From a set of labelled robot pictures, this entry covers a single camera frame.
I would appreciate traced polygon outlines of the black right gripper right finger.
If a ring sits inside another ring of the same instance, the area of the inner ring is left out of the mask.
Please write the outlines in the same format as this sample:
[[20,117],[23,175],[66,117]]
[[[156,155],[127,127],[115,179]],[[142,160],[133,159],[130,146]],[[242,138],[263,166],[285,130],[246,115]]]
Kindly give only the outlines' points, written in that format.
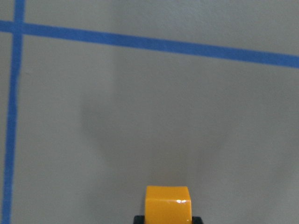
[[192,224],[202,224],[201,217],[192,217]]

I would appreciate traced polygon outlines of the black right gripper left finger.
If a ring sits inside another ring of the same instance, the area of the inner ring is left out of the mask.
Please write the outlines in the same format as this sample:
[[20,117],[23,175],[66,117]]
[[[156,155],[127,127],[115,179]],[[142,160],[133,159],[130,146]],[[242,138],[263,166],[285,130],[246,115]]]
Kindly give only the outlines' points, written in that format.
[[145,216],[134,216],[134,224],[145,224]]

